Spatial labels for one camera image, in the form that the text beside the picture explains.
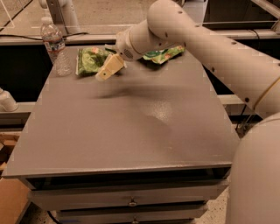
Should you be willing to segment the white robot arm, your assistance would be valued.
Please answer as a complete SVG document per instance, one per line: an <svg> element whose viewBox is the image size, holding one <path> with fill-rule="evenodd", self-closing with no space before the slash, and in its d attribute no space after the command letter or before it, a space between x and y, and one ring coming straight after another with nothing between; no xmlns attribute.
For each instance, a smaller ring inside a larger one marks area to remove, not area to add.
<svg viewBox="0 0 280 224"><path fill-rule="evenodd" d="M183 46L262 121L240 141L230 172L227 224L280 224L280 63L196 24L173 0L157 0L140 24L116 36L115 54L96 75L105 81L125 63Z"/></svg>

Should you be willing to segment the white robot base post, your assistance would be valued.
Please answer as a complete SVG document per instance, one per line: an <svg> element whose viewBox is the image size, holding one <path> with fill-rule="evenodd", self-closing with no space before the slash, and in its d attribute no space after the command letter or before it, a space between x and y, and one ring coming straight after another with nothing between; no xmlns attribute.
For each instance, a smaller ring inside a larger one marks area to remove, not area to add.
<svg viewBox="0 0 280 224"><path fill-rule="evenodd" d="M38 2L64 35L81 32L73 0L38 0Z"/></svg>

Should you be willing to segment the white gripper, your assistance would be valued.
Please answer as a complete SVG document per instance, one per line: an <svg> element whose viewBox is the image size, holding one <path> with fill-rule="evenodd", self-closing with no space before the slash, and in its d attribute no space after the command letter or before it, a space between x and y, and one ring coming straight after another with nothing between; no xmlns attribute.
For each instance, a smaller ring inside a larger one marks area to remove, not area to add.
<svg viewBox="0 0 280 224"><path fill-rule="evenodd" d="M110 54L99 69L95 78L105 81L118 71L126 67L124 60L132 61L140 59L145 53L146 33L145 29L136 26L116 34L116 54Z"/></svg>

